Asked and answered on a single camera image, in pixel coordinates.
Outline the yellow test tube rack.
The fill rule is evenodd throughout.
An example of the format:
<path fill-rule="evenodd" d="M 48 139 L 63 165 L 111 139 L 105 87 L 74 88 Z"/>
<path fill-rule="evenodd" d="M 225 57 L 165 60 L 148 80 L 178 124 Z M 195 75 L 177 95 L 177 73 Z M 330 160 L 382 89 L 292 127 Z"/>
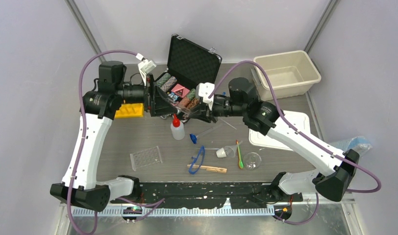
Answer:
<path fill-rule="evenodd" d="M 143 103 L 123 104 L 115 113 L 115 118 L 139 118 L 143 116 Z"/>

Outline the clear plastic well plate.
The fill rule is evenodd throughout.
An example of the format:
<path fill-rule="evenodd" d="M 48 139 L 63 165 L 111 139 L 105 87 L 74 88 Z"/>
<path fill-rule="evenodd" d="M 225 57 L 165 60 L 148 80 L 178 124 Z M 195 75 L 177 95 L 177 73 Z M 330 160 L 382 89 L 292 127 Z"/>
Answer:
<path fill-rule="evenodd" d="M 158 146 L 130 154 L 131 167 L 134 171 L 149 165 L 163 163 Z"/>

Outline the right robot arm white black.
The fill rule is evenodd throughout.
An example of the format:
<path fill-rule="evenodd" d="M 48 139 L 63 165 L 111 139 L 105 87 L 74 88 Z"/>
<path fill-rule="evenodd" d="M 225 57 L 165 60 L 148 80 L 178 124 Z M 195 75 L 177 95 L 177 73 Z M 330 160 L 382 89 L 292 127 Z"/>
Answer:
<path fill-rule="evenodd" d="M 188 109 L 190 118 L 211 123 L 218 117 L 242 117 L 250 130 L 283 143 L 315 167 L 301 173 L 279 173 L 271 183 L 275 200 L 283 201 L 295 193 L 318 193 L 330 201 L 342 200 L 356 173 L 354 164 L 360 158 L 356 151 L 343 151 L 299 131 L 281 109 L 262 101 L 255 85 L 246 78 L 229 82 L 229 96 L 215 94 L 209 98 L 214 88 L 212 83 L 199 83 L 191 90 L 199 102 Z"/>

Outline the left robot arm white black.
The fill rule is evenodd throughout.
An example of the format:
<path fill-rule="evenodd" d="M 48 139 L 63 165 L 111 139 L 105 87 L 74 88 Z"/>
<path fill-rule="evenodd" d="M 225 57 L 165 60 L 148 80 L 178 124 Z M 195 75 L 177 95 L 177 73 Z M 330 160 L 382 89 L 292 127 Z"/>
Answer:
<path fill-rule="evenodd" d="M 125 82 L 127 67 L 120 61 L 106 61 L 99 65 L 94 88 L 80 95 L 79 133 L 69 168 L 60 183 L 51 185 L 50 194 L 69 206 L 103 211 L 110 201 L 125 198 L 137 202 L 142 195 L 137 177 L 120 175 L 108 181 L 97 180 L 101 150 L 116 112 L 124 104 L 151 105 L 155 112 L 155 89 L 152 71 L 156 64 L 143 59 L 138 65 L 142 83 Z"/>

